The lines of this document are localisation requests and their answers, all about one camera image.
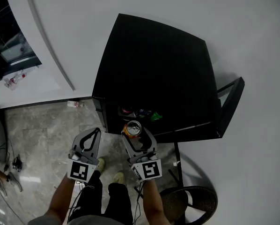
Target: person's arm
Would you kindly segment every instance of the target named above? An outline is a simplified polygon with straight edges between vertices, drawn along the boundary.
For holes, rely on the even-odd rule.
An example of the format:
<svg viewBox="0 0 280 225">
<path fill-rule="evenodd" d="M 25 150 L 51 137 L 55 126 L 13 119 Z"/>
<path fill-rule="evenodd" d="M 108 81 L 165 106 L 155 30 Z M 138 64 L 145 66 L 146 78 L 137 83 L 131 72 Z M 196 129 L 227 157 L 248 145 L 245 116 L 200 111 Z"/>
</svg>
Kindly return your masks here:
<svg viewBox="0 0 280 225">
<path fill-rule="evenodd" d="M 58 220 L 60 220 L 61 224 L 63 224 L 70 206 L 71 196 L 74 190 L 74 183 L 75 181 L 69 179 L 66 173 L 57 190 L 55 191 L 50 207 L 45 215 L 56 217 Z"/>
<path fill-rule="evenodd" d="M 155 180 L 146 181 L 143 188 L 143 207 L 149 225 L 170 225 Z"/>
</svg>

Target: can lid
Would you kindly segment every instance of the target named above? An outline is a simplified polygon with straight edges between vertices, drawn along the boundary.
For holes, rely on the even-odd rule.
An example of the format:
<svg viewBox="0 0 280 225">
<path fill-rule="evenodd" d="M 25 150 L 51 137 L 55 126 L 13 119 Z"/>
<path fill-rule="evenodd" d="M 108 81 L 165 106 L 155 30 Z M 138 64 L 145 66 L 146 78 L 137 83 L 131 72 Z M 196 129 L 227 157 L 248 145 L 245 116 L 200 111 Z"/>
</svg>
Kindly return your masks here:
<svg viewBox="0 0 280 225">
<path fill-rule="evenodd" d="M 126 130 L 130 135 L 136 136 L 141 132 L 141 124 L 138 121 L 129 121 L 126 125 Z"/>
</svg>

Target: tiled floor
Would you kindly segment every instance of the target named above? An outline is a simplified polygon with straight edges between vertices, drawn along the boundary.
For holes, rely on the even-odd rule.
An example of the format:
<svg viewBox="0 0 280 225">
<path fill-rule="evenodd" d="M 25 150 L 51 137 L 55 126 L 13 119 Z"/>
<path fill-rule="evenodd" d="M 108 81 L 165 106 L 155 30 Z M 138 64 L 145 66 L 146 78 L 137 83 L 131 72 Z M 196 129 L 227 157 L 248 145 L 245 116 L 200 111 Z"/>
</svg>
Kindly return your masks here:
<svg viewBox="0 0 280 225">
<path fill-rule="evenodd" d="M 83 102 L 85 106 L 79 108 L 67 107 L 66 102 L 60 102 L 6 110 L 7 134 L 15 156 L 19 154 L 23 161 L 21 172 L 13 170 L 22 185 L 23 192 L 17 193 L 13 187 L 5 184 L 8 195 L 6 201 L 25 224 L 46 212 L 54 191 L 66 174 L 66 158 L 74 138 L 80 132 L 94 127 L 99 127 L 102 131 L 98 156 L 106 161 L 105 171 L 101 176 L 102 213 L 109 201 L 108 184 L 111 183 L 114 174 L 121 170 L 125 173 L 134 215 L 137 193 L 133 187 L 139 183 L 128 166 L 126 161 L 128 155 L 121 138 L 103 132 L 92 100 Z M 157 180 L 157 184 L 159 191 L 162 191 L 176 186 L 168 173 L 169 168 L 177 173 L 176 167 L 173 166 L 176 162 L 173 144 L 159 144 L 158 154 L 162 160 L 163 176 Z M 76 185 L 72 203 L 79 191 L 79 185 Z M 137 225 L 148 224 L 143 212 L 142 199 L 140 207 L 141 217 Z M 21 224 L 0 195 L 0 225 Z"/>
</svg>

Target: person's foot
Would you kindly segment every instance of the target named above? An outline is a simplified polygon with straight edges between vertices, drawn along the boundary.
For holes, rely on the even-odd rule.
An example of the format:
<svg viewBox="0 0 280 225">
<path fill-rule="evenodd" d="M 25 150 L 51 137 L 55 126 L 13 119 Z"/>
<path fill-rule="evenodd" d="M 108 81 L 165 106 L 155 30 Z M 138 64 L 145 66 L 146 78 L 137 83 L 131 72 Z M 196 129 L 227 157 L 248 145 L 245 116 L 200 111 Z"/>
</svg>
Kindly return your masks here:
<svg viewBox="0 0 280 225">
<path fill-rule="evenodd" d="M 15 188 L 17 192 L 22 192 L 22 187 L 20 183 L 16 180 L 15 176 L 12 173 L 8 173 L 8 176 L 10 177 L 9 182 L 10 184 Z"/>
<path fill-rule="evenodd" d="M 96 170 L 98 170 L 101 174 L 103 173 L 103 169 L 104 169 L 104 165 L 105 165 L 105 161 L 102 157 L 100 157 L 98 159 L 98 165 L 96 167 Z"/>
<path fill-rule="evenodd" d="M 7 193 L 6 190 L 4 189 L 1 179 L 0 179 L 0 194 L 2 194 L 3 197 L 7 197 Z"/>
<path fill-rule="evenodd" d="M 123 172 L 118 172 L 115 174 L 113 178 L 112 183 L 119 183 L 119 184 L 125 184 L 125 175 Z"/>
</svg>

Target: gray shirt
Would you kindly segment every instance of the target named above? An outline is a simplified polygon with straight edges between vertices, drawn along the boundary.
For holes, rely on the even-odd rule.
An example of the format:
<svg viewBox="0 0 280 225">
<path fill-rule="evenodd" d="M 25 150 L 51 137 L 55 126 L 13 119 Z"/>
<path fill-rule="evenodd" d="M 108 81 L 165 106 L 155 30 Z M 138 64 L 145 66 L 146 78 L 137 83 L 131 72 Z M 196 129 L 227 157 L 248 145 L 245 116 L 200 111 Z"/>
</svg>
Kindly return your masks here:
<svg viewBox="0 0 280 225">
<path fill-rule="evenodd" d="M 28 225 L 62 225 L 54 216 L 44 215 L 28 222 Z M 123 225 L 114 219 L 102 216 L 88 215 L 72 220 L 68 225 Z"/>
</svg>

